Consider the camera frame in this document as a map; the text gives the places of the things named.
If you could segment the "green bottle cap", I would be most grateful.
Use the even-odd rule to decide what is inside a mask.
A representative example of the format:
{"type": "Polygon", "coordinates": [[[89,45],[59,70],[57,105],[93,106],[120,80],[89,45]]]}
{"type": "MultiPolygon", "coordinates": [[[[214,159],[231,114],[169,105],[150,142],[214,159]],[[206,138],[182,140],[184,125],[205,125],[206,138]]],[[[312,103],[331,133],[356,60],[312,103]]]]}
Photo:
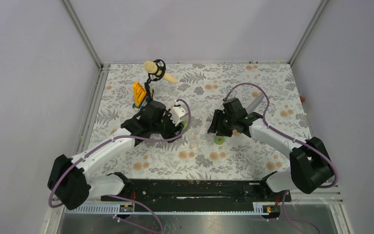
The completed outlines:
{"type": "Polygon", "coordinates": [[[214,137],[214,143],[217,145],[222,145],[225,142],[225,137],[224,136],[215,136],[214,137]]]}

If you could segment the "green pill bottle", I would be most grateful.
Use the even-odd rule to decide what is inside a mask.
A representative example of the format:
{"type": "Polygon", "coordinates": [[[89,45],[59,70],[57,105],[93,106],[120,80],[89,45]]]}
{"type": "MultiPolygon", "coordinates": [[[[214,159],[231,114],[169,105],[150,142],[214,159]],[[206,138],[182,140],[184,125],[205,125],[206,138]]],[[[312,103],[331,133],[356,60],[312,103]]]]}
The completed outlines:
{"type": "Polygon", "coordinates": [[[188,126],[188,121],[187,120],[183,120],[181,121],[179,124],[178,124],[178,130],[179,132],[182,132],[185,130],[185,128],[188,126]]]}

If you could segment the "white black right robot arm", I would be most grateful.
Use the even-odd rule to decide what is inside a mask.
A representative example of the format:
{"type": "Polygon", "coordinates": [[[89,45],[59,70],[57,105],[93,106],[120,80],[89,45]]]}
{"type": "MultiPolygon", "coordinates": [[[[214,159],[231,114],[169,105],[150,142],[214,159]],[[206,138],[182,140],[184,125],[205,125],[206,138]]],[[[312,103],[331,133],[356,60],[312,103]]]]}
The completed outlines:
{"type": "Polygon", "coordinates": [[[260,194],[264,200],[271,201],[284,190],[299,189],[310,194],[335,175],[323,142],[317,137],[298,140],[274,131],[254,111],[262,100],[263,96],[259,96],[247,108],[236,97],[225,100],[224,109],[215,110],[207,132],[231,137],[237,131],[268,144],[289,159],[290,169],[263,178],[265,184],[260,187],[260,194]]]}

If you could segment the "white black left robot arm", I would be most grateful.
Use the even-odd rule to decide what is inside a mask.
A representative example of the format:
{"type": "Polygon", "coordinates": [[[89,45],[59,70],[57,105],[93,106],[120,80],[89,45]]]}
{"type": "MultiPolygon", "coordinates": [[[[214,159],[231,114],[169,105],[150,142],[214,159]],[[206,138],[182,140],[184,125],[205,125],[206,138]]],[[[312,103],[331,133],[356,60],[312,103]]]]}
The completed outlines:
{"type": "Polygon", "coordinates": [[[150,101],[144,109],[125,120],[107,139],[72,157],[58,156],[48,180],[48,204],[51,208],[64,205],[73,210],[87,200],[115,195],[119,200],[131,196],[131,186],[123,176],[112,173],[94,176],[94,173],[119,153],[124,153],[142,142],[155,142],[151,135],[160,135],[159,142],[173,142],[187,131],[191,110],[187,102],[178,99],[167,108],[158,101],[150,101]],[[182,118],[188,117],[186,123],[182,118]]]}

